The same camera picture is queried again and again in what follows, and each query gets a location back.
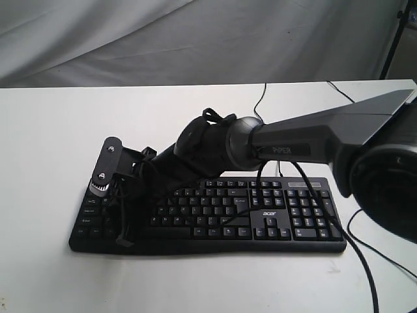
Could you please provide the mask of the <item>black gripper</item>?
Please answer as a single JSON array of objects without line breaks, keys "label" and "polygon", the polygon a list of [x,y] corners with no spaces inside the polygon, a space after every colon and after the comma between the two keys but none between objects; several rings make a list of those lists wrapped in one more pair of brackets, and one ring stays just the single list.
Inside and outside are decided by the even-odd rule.
[{"label": "black gripper", "polygon": [[[174,191],[198,184],[202,176],[187,166],[174,154],[174,147],[170,146],[159,155],[150,147],[143,152],[130,150],[132,162],[136,163],[132,169],[135,177],[130,183],[130,203],[140,208],[156,205],[167,199]],[[129,224],[126,219],[124,200],[126,193],[119,185],[117,197],[120,201],[121,232],[116,243],[121,246],[133,246],[128,239]]]}]

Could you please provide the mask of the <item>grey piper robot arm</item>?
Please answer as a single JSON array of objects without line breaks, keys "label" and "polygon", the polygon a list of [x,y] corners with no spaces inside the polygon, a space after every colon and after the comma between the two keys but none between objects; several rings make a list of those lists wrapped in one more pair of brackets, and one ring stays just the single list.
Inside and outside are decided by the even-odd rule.
[{"label": "grey piper robot arm", "polygon": [[416,103],[399,90],[265,124],[207,108],[177,141],[138,162],[128,197],[148,209],[174,190],[226,171],[260,170],[279,160],[326,164],[340,194],[378,225],[416,242]]}]

